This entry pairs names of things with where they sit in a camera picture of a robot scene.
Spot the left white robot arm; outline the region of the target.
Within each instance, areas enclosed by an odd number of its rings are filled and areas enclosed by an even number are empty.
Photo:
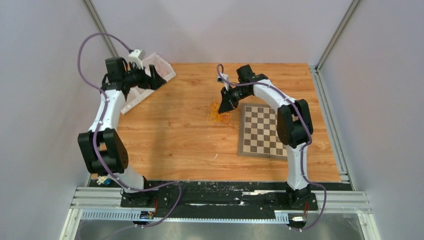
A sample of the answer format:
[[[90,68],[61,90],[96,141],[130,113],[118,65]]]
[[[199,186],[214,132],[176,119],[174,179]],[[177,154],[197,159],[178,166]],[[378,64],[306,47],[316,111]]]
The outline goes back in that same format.
[[[107,72],[98,88],[98,112],[89,130],[78,135],[77,142],[89,173],[119,184],[123,200],[147,207],[154,201],[153,193],[144,188],[147,179],[130,167],[128,151],[117,126],[132,88],[157,90],[167,81],[153,64],[145,67],[122,57],[112,57],[105,60],[105,66]]]

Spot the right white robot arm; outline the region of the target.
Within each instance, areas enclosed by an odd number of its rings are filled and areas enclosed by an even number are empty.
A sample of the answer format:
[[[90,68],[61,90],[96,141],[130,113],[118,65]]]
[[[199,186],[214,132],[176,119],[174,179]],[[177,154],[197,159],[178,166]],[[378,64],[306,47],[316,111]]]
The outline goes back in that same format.
[[[276,113],[276,133],[286,146],[288,177],[286,204],[298,209],[311,195],[311,184],[306,174],[306,156],[312,143],[313,124],[306,100],[296,100],[278,89],[264,74],[255,74],[250,65],[237,69],[238,82],[234,83],[224,73],[224,66],[216,66],[217,81],[224,83],[221,89],[219,114],[235,110],[239,101],[256,96]]]

